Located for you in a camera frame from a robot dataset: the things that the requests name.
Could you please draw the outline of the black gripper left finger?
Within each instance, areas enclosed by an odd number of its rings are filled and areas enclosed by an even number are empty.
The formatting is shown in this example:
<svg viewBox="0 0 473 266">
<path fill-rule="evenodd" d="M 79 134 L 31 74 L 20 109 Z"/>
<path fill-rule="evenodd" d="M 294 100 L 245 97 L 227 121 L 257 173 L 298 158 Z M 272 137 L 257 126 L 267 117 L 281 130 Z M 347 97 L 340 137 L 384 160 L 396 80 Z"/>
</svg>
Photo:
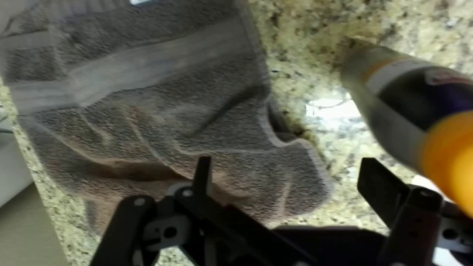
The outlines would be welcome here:
<svg viewBox="0 0 473 266">
<path fill-rule="evenodd" d="M 198 158 L 192 186 L 198 194 L 208 195 L 211 192 L 211 158 L 210 157 Z"/>
</svg>

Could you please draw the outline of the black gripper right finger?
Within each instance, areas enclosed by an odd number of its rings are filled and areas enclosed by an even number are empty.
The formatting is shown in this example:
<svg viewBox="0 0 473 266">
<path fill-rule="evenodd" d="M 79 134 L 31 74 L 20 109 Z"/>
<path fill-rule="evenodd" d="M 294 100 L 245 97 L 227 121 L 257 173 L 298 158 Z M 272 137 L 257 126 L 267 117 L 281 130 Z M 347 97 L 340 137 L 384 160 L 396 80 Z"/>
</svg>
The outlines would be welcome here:
<svg viewBox="0 0 473 266">
<path fill-rule="evenodd" d="M 375 158 L 360 161 L 357 191 L 388 229 L 414 226 L 412 189 Z"/>
</svg>

